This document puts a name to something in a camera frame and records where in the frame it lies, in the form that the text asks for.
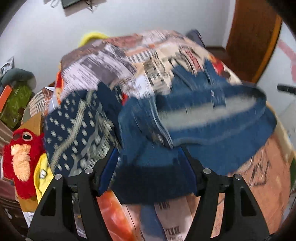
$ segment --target red plush toy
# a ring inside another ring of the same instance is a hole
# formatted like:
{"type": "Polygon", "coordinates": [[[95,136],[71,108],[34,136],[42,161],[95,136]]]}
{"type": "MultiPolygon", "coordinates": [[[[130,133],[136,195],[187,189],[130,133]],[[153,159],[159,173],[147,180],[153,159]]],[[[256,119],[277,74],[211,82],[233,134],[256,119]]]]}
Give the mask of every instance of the red plush toy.
{"type": "Polygon", "coordinates": [[[14,180],[17,194],[22,199],[36,195],[33,175],[39,157],[45,152],[43,136],[37,136],[28,129],[16,130],[10,144],[4,146],[4,176],[14,180]]]}

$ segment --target yellow fabric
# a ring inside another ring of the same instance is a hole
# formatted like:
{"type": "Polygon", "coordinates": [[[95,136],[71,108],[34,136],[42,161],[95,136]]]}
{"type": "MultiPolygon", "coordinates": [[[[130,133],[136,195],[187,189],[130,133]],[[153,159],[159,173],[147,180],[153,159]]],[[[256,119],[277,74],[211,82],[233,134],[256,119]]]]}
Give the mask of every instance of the yellow fabric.
{"type": "Polygon", "coordinates": [[[83,36],[79,47],[82,47],[88,43],[88,41],[92,39],[108,39],[109,37],[105,34],[98,33],[98,32],[91,32],[83,36]]]}
{"type": "Polygon", "coordinates": [[[45,193],[53,178],[54,176],[48,165],[47,156],[45,153],[43,153],[40,156],[34,171],[34,186],[36,189],[38,203],[40,202],[43,194],[45,193]]]}

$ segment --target orange fabric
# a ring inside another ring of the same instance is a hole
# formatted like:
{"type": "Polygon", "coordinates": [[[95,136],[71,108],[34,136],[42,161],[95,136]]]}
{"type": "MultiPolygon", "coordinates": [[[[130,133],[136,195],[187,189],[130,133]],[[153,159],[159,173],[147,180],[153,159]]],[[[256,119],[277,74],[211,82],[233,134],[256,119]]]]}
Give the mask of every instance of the orange fabric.
{"type": "Polygon", "coordinates": [[[106,191],[97,197],[106,227],[113,241],[136,241],[133,227],[130,226],[120,202],[113,191],[106,191]]]}
{"type": "Polygon", "coordinates": [[[0,95],[0,112],[3,110],[3,107],[12,92],[12,88],[9,85],[6,85],[2,94],[0,95]]]}
{"type": "Polygon", "coordinates": [[[55,88],[55,94],[56,94],[56,97],[57,97],[57,102],[60,105],[61,104],[60,96],[61,96],[61,93],[62,93],[63,88],[64,88],[64,80],[62,78],[61,71],[59,71],[57,73],[57,79],[56,79],[56,86],[55,87],[56,87],[55,88]]]}

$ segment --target pile of clothes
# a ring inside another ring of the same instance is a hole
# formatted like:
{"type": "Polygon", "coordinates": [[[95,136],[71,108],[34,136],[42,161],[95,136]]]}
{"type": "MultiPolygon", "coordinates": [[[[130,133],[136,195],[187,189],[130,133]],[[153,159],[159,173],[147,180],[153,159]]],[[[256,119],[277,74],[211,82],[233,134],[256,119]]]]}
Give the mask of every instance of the pile of clothes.
{"type": "Polygon", "coordinates": [[[180,146],[226,175],[255,155],[276,127],[260,89],[241,84],[204,47],[175,31],[100,39],[72,51],[61,59],[54,98],[40,179],[78,175],[115,146],[119,156],[107,163],[97,188],[112,190],[121,204],[165,207],[169,199],[196,193],[197,178],[180,146]]]}

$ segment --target blue denim fabric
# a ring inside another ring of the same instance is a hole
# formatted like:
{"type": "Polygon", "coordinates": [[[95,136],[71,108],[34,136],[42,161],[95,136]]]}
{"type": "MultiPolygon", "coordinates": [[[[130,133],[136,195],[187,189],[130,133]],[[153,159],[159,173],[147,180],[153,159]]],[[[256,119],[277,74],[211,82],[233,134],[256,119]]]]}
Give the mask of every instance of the blue denim fabric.
{"type": "Polygon", "coordinates": [[[180,155],[186,145],[192,157],[220,175],[238,169],[263,146],[276,119],[266,108],[266,96],[246,85],[230,85],[205,62],[197,76],[183,67],[174,69],[171,94],[131,98],[119,114],[121,162],[112,189],[121,203],[153,203],[196,192],[197,178],[180,155]],[[159,112],[212,103],[223,108],[225,99],[253,96],[245,111],[204,124],[168,130],[159,112]]]}

